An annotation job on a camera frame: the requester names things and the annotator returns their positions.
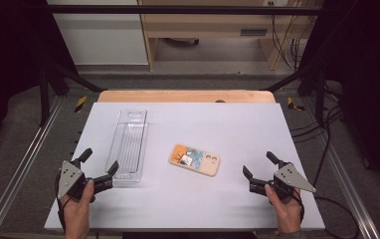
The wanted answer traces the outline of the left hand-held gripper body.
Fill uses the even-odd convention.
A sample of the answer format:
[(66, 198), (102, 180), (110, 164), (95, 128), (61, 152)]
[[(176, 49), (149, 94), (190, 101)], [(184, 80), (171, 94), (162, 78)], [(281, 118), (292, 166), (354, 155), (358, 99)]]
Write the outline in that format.
[[(64, 161), (60, 171), (60, 179), (57, 189), (57, 198), (62, 199), (65, 195), (80, 200), (90, 177), (86, 177), (81, 169), (83, 163), (79, 159)], [(106, 175), (93, 178), (94, 194), (113, 188), (113, 176)]]

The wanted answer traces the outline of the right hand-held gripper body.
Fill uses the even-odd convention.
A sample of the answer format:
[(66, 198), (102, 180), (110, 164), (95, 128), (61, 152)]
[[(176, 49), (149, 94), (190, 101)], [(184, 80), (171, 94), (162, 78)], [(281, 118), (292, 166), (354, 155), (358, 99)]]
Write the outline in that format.
[(266, 185), (269, 185), (276, 192), (280, 200), (286, 200), (293, 196), (296, 188), (309, 192), (316, 191), (315, 187), (289, 162), (281, 163), (279, 170), (274, 173), (274, 177), (268, 181), (253, 178), (253, 175), (249, 173), (250, 192), (266, 196)]

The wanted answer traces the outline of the clear plastic tray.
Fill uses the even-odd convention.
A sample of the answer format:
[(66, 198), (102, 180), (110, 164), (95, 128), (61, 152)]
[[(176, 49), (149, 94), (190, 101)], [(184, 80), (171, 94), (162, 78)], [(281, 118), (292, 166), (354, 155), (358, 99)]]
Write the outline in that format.
[(136, 184), (141, 180), (148, 133), (147, 110), (121, 110), (105, 171), (117, 161), (118, 171), (113, 176), (113, 185)]

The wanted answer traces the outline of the beige phone case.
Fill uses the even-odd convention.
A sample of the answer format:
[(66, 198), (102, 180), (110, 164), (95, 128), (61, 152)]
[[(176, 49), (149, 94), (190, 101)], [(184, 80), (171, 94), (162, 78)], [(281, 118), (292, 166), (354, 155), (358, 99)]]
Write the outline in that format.
[(168, 158), (173, 165), (207, 176), (217, 174), (221, 157), (217, 153), (192, 146), (176, 144)]

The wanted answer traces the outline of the person's left hand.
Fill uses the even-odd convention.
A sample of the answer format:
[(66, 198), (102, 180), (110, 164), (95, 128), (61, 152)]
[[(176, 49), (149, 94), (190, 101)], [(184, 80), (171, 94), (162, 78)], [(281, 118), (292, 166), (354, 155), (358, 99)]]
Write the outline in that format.
[(91, 179), (86, 184), (83, 196), (79, 202), (71, 199), (69, 195), (65, 195), (62, 198), (66, 231), (73, 229), (90, 230), (90, 204), (93, 196), (94, 181)]

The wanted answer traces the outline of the person's right hand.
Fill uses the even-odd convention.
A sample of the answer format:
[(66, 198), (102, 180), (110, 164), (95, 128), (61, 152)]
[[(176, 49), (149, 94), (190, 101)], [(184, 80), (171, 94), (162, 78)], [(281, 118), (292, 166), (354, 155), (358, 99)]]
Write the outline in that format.
[(297, 200), (300, 199), (300, 190), (296, 188), (293, 197), (287, 202), (282, 202), (269, 185), (265, 186), (265, 191), (276, 212), (279, 234), (285, 235), (300, 231), (301, 206), (297, 202)]

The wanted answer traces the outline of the yellow black tape strip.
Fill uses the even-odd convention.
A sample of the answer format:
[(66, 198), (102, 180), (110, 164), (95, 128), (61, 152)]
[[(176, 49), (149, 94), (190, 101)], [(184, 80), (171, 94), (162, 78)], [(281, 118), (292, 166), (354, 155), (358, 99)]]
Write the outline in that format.
[(305, 111), (305, 107), (303, 106), (296, 106), (292, 100), (292, 98), (287, 98), (287, 107), (290, 109), (290, 110), (296, 110), (296, 111), (299, 111), (299, 112), (303, 112)]
[(86, 100), (87, 100), (86, 96), (82, 96), (82, 97), (79, 98), (79, 100), (77, 102), (77, 105), (75, 107), (75, 113), (79, 113), (81, 111), (81, 109), (83, 108)]

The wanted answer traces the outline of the black metal stand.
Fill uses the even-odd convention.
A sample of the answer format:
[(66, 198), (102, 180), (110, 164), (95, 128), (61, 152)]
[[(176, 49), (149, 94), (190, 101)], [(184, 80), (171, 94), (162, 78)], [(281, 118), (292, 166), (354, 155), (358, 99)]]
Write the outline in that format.
[(57, 96), (65, 96), (70, 91), (70, 88), (67, 86), (64, 78), (73, 80), (77, 84), (91, 90), (92, 92), (103, 92), (103, 88), (92, 84), (91, 82), (80, 77), (78, 74), (63, 68), (58, 64), (50, 64), (49, 66), (42, 67), (39, 72), (41, 98), (40, 126), (45, 125), (50, 118), (49, 86), (53, 87)]
[(297, 92), (301, 97), (308, 97), (315, 93), (314, 117), (320, 125), (324, 125), (325, 79), (320, 65), (307, 64), (283, 80), (267, 87), (266, 91), (273, 93), (295, 80), (300, 80)]

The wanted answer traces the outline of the wooden table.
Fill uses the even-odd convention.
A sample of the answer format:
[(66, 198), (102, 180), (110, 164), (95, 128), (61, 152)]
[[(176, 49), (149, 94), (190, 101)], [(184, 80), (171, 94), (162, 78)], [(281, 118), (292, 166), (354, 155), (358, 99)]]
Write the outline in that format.
[(99, 103), (274, 103), (268, 91), (247, 90), (121, 90), (103, 91)]

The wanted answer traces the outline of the white cabinet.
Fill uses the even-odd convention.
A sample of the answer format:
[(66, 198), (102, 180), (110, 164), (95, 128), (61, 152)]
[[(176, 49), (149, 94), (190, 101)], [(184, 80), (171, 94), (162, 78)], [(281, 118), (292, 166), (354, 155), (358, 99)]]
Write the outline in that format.
[(76, 65), (147, 65), (138, 14), (55, 14)]

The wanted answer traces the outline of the wooden desk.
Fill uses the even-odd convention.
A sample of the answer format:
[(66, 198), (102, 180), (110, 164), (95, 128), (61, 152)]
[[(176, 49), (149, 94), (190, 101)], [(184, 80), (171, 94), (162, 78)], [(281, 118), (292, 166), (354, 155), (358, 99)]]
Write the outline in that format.
[[(324, 0), (137, 0), (144, 5), (320, 7)], [(255, 38), (272, 71), (285, 58), (292, 39), (308, 39), (314, 16), (143, 14), (148, 39)]]

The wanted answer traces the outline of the aluminium rail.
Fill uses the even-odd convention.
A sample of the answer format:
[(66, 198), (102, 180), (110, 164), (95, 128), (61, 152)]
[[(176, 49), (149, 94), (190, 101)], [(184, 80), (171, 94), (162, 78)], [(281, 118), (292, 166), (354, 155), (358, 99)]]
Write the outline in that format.
[(46, 136), (59, 113), (60, 106), (63, 101), (63, 97), (55, 97), (50, 108), (48, 119), (35, 133), (33, 140), (29, 144), (25, 154), (12, 175), (10, 182), (7, 184), (7, 187), (0, 197), (0, 226), (4, 221), (18, 191), (20, 190), (38, 152), (40, 151)]
[(380, 234), (371, 219), (356, 187), (354, 186), (347, 171), (342, 165), (340, 158), (331, 143), (331, 135), (324, 132), (320, 136), (321, 144), (325, 148), (325, 156), (328, 157), (329, 164), (332, 168), (334, 176), (338, 181), (345, 200), (353, 214), (359, 230), (364, 239), (380, 239)]

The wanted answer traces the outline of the black horizontal frame bar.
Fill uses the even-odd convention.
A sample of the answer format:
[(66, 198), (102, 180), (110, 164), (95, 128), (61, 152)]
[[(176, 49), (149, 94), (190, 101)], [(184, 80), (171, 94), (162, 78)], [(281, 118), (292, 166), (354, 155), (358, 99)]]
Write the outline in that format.
[(195, 14), (195, 15), (299, 15), (336, 14), (324, 7), (173, 6), (173, 5), (25, 5), (25, 9), (54, 14)]

